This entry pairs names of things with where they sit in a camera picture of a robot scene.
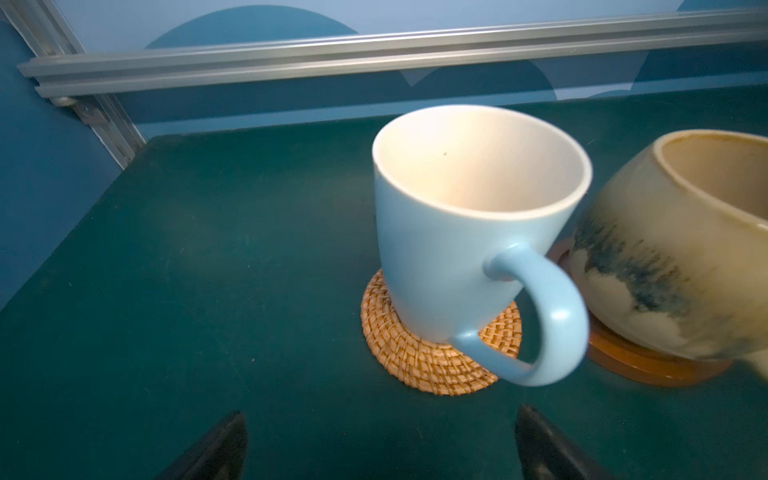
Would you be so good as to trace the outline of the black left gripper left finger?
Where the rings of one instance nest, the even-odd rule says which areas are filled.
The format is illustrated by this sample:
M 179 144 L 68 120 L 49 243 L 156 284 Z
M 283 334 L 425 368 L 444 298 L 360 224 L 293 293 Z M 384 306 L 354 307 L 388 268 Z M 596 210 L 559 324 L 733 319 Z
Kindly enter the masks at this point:
M 241 479 L 248 443 L 245 416 L 241 411 L 232 411 L 157 475 L 156 479 Z

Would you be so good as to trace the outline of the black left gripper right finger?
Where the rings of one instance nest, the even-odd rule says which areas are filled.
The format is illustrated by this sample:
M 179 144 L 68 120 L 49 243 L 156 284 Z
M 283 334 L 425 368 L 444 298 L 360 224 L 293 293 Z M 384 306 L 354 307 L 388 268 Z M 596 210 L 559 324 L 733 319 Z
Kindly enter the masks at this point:
M 533 406 L 521 404 L 515 424 L 525 479 L 611 479 L 612 475 Z

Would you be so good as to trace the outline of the cream speckled mug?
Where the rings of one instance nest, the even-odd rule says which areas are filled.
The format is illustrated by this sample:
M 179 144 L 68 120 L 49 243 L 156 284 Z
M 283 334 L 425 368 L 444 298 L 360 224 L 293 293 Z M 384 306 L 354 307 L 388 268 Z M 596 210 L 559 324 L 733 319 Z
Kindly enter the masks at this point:
M 767 140 L 665 134 L 600 190 L 568 270 L 589 310 L 642 347 L 767 372 Z

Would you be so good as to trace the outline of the light blue mug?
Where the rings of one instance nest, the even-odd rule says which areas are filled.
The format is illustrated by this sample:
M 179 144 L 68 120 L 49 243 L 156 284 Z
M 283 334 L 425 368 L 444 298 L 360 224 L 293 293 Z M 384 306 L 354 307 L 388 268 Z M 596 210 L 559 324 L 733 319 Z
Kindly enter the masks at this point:
M 592 182 L 585 149 L 528 114 L 443 105 L 388 122 L 372 160 L 381 267 L 405 326 L 514 384 L 569 376 L 587 351 L 588 312 L 548 251 Z M 540 325 L 530 363 L 480 336 L 521 292 Z

